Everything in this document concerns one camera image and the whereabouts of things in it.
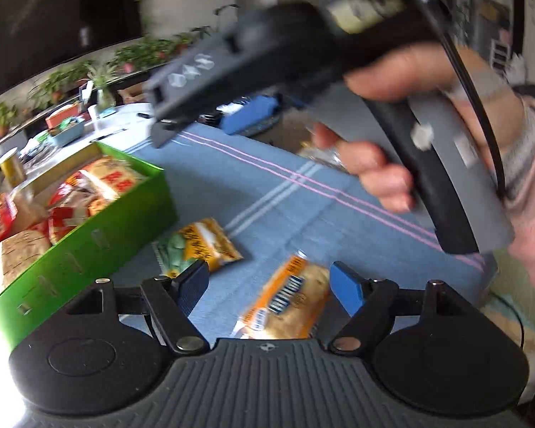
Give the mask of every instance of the blue tablecloth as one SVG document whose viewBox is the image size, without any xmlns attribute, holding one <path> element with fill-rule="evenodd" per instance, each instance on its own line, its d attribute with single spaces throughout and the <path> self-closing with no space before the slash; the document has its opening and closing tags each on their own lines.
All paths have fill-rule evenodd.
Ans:
<svg viewBox="0 0 535 428">
<path fill-rule="evenodd" d="M 230 334 L 238 315 L 296 251 L 326 266 L 343 261 L 366 277 L 406 288 L 442 279 L 474 304 L 492 278 L 492 258 L 444 254 L 431 231 L 412 215 L 382 210 L 355 177 L 263 143 L 195 124 L 161 149 L 144 141 L 129 152 L 166 170 L 180 214 L 174 228 L 214 217 L 245 257 L 212 275 L 190 315 L 211 343 Z M 113 279 L 132 286 L 157 274 L 147 246 Z"/>
</svg>

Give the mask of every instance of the hand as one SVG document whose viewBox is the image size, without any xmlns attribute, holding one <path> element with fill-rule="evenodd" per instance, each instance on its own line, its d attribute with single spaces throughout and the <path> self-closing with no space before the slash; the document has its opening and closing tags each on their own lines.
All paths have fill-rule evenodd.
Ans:
<svg viewBox="0 0 535 428">
<path fill-rule="evenodd" d="M 458 51 L 470 75 L 491 69 L 469 48 Z M 349 73 L 345 82 L 363 98 L 397 101 L 413 93 L 448 89 L 457 82 L 457 76 L 441 45 L 419 44 L 394 51 L 367 68 Z M 477 142 L 480 155 L 493 168 L 482 128 L 469 101 L 451 99 Z M 525 121 L 523 102 L 509 87 L 482 101 L 504 155 L 521 135 Z M 315 124 L 313 143 L 322 149 L 337 147 L 345 168 L 358 175 L 361 184 L 379 198 L 385 209 L 402 213 L 412 208 L 412 175 L 403 166 L 389 164 L 378 146 L 368 142 L 347 143 L 322 124 Z"/>
</svg>

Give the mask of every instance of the television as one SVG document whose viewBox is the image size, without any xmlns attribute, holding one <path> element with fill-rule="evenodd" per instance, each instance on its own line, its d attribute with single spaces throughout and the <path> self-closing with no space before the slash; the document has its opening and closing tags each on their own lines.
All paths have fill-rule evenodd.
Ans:
<svg viewBox="0 0 535 428">
<path fill-rule="evenodd" d="M 0 94 L 141 35 L 138 0 L 0 0 Z"/>
</svg>

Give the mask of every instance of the pink stripe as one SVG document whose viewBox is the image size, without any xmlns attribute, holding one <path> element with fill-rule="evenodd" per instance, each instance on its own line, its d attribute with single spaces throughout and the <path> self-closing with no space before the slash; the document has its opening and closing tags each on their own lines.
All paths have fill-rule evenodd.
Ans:
<svg viewBox="0 0 535 428">
<path fill-rule="evenodd" d="M 337 203 L 340 203 L 343 206 L 347 206 L 347 207 L 349 207 L 351 209 L 354 209 L 354 210 L 360 212 L 361 214 L 368 215 L 368 217 L 374 218 L 375 220 L 379 221 L 380 223 L 383 223 L 386 226 L 389 226 L 389 227 L 391 227 L 391 228 L 393 228 L 395 230 L 398 230 L 399 232 L 404 233 L 404 234 L 414 238 L 415 240 L 420 241 L 421 243 L 424 243 L 427 246 L 430 246 L 431 248 L 433 248 L 433 249 L 435 249 L 435 250 L 437 250 L 439 252 L 443 252 L 439 245 L 437 245 L 435 243 L 432 243 L 430 240 L 425 240 L 424 238 L 418 236 L 416 233 L 413 233 L 413 232 L 408 231 L 408 230 L 406 230 L 406 229 L 404 229 L 402 227 L 399 227 L 399 226 L 397 226 L 397 225 L 395 225 L 395 224 L 393 224 L 393 223 L 391 223 L 391 222 L 379 217 L 378 215 L 372 214 L 371 212 L 368 212 L 368 211 L 365 211 L 364 209 L 358 208 L 358 207 L 356 207 L 356 206 L 354 206 L 354 205 L 352 205 L 350 203 L 347 203 L 346 201 L 340 200 L 336 195 L 324 193 L 324 192 L 322 192 L 320 190 L 317 190 L 317 189 L 312 188 L 312 187 L 310 187 L 308 185 L 305 185 L 304 183 L 301 183 L 301 182 L 299 182 L 297 180 L 293 180 L 293 179 L 291 179 L 289 177 L 286 177 L 285 175 L 282 175 L 282 174 L 276 172 L 275 170 L 271 170 L 271 169 L 268 169 L 267 167 L 263 167 L 263 166 L 261 166 L 259 164 L 256 164 L 256 163 L 253 163 L 251 161 L 248 161 L 248 160 L 246 160 L 246 159 L 244 159 L 244 158 L 242 158 L 240 156 L 237 156 L 235 154 L 229 153 L 226 150 L 223 150 L 221 148 L 215 147 L 214 145 L 211 145 L 211 144 L 208 144 L 208 143 L 202 143 L 201 141 L 198 141 L 198 140 L 190 138 L 190 137 L 184 137 L 184 138 L 186 138 L 186 139 L 188 139 L 188 140 L 190 140 L 190 141 L 192 141 L 194 143 L 197 143 L 199 145 L 203 145 L 203 146 L 206 146 L 206 147 L 209 147 L 209 148 L 212 148 L 212 149 L 216 149 L 216 150 L 220 151 L 221 153 L 227 154 L 227 155 L 237 159 L 238 161 L 242 161 L 244 163 L 251 164 L 252 166 L 257 167 L 258 169 L 265 170 L 265 171 L 267 171 L 267 172 L 269 172 L 271 174 L 274 174 L 274 175 L 277 175 L 278 177 L 283 178 L 284 180 L 288 180 L 288 181 L 293 182 L 296 185 L 300 185 L 301 187 L 304 187 L 309 191 L 312 191 L 314 193 L 320 194 L 321 196 L 324 196 L 326 198 L 335 200 L 335 201 L 337 201 Z M 464 256 L 456 256 L 455 259 L 458 259 L 458 260 L 464 262 L 465 264 L 469 264 L 469 265 L 477 268 L 478 270 L 483 271 L 483 268 L 472 259 L 469 259 L 469 258 L 464 257 Z"/>
<path fill-rule="evenodd" d="M 215 139 L 211 139 L 211 138 L 205 138 L 205 137 L 202 137 L 202 136 L 197 135 L 195 133 L 190 133 L 190 132 L 187 132 L 187 131 L 184 131 L 183 134 L 190 135 L 190 136 L 196 137 L 198 139 L 203 139 L 204 141 L 208 141 L 208 142 L 211 142 L 211 143 L 215 143 L 215 144 L 217 144 L 217 145 L 219 145 L 221 147 L 227 148 L 227 149 L 229 149 L 231 151 L 234 151 L 234 152 L 236 152 L 238 154 L 241 154 L 242 156 L 246 156 L 246 157 L 248 157 L 250 159 L 254 159 L 254 160 L 256 160 L 256 161 L 258 161 L 260 163 L 264 163 L 264 164 L 268 164 L 268 165 L 274 166 L 275 168 L 277 168 L 279 170 L 282 170 L 284 172 L 289 172 L 289 174 L 295 175 L 296 177 L 301 177 L 303 180 L 306 180 L 306 181 L 308 181 L 310 183 L 318 185 L 318 186 L 320 186 L 322 188 L 325 188 L 325 189 L 327 189 L 329 191 L 332 191 L 334 193 L 339 193 L 339 194 L 349 198 L 350 200 L 357 201 L 357 203 L 363 204 L 364 206 L 367 206 L 367 207 L 370 207 L 370 208 L 380 212 L 381 214 L 388 215 L 388 217 L 393 218 L 394 220 L 400 222 L 401 224 L 405 224 L 406 226 L 412 227 L 415 230 L 418 230 L 419 232 L 421 232 L 421 233 L 423 233 L 425 235 L 428 235 L 429 237 L 434 238 L 436 241 L 438 241 L 438 239 L 436 238 L 436 234 L 432 233 L 431 231 L 426 230 L 424 227 L 420 227 L 419 225 L 413 224 L 412 222 L 409 222 L 409 221 L 407 221 L 406 219 L 404 219 L 402 217 L 398 217 L 397 215 L 392 214 L 392 212 L 384 210 L 383 208 L 381 208 L 379 206 L 376 206 L 376 205 L 374 205 L 372 203 L 368 203 L 365 200 L 361 200 L 359 198 L 355 198 L 354 196 L 352 196 L 352 195 L 350 195 L 348 193 L 345 193 L 345 192 L 339 190 L 338 188 L 333 188 L 333 187 L 330 187 L 328 185 L 325 185 L 324 183 L 321 183 L 320 181 L 314 180 L 314 178 L 306 177 L 305 175 L 299 174 L 299 173 L 294 172 L 293 170 L 287 169 L 285 167 L 281 167 L 280 165 L 278 165 L 276 163 L 273 163 L 271 161 L 266 161 L 264 159 L 260 159 L 259 157 L 255 157 L 255 156 L 253 156 L 251 154 L 244 153 L 243 151 L 240 151 L 237 148 L 233 148 L 231 146 L 228 146 L 228 145 L 222 143 L 221 141 L 216 141 Z M 481 260 L 482 262 L 485 262 L 483 257 L 481 255 L 479 255 L 479 254 L 473 254 L 472 257 L 476 257 L 477 259 Z"/>
</svg>

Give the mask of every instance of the black handle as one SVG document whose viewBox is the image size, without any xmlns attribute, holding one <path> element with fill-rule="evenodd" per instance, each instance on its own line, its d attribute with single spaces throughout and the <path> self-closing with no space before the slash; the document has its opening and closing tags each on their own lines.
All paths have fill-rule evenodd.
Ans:
<svg viewBox="0 0 535 428">
<path fill-rule="evenodd" d="M 365 103 L 414 177 L 414 186 L 434 223 L 442 249 L 449 254 L 477 252 L 474 232 L 438 154 L 433 148 L 422 151 L 412 141 L 412 130 L 418 121 L 408 101 Z"/>
</svg>

